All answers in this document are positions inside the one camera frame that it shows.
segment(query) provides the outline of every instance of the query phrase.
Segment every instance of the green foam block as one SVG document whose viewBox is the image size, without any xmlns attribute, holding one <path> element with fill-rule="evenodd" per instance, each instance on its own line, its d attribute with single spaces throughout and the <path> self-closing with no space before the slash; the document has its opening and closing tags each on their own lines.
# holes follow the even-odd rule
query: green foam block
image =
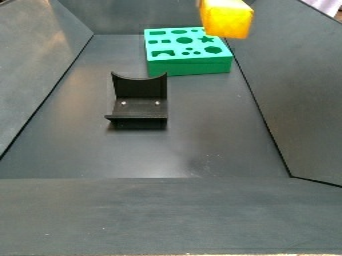
<svg viewBox="0 0 342 256">
<path fill-rule="evenodd" d="M 230 72 L 233 53 L 203 27 L 145 30 L 149 75 L 197 75 Z"/>
</svg>

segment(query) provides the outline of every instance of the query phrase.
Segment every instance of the black holder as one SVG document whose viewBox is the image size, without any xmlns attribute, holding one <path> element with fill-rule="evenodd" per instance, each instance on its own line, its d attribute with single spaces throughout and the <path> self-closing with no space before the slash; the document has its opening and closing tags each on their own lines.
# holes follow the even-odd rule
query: black holder
<svg viewBox="0 0 342 256">
<path fill-rule="evenodd" d="M 150 79 L 133 79 L 114 72 L 117 101 L 105 117 L 118 129 L 163 129 L 167 124 L 167 73 Z"/>
</svg>

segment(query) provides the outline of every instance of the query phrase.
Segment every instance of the yellow block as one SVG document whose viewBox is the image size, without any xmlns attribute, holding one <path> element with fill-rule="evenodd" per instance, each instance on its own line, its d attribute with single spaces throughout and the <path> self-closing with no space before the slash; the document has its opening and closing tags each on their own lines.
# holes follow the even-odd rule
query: yellow block
<svg viewBox="0 0 342 256">
<path fill-rule="evenodd" d="M 254 11 L 242 0 L 202 0 L 199 9 L 209 35 L 238 39 L 249 36 Z"/>
</svg>

